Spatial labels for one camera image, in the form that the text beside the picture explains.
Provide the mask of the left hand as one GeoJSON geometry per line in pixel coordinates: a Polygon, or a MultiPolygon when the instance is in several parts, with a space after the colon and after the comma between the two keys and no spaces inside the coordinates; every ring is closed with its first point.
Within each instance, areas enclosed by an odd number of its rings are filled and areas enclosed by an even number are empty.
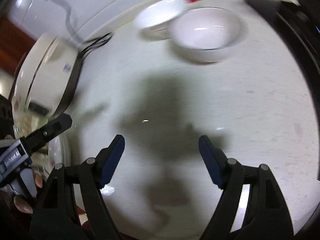
{"type": "Polygon", "coordinates": [[[33,208],[26,201],[26,198],[21,195],[15,195],[9,191],[6,187],[1,188],[1,198],[9,209],[13,207],[21,213],[33,214],[33,208]]]}

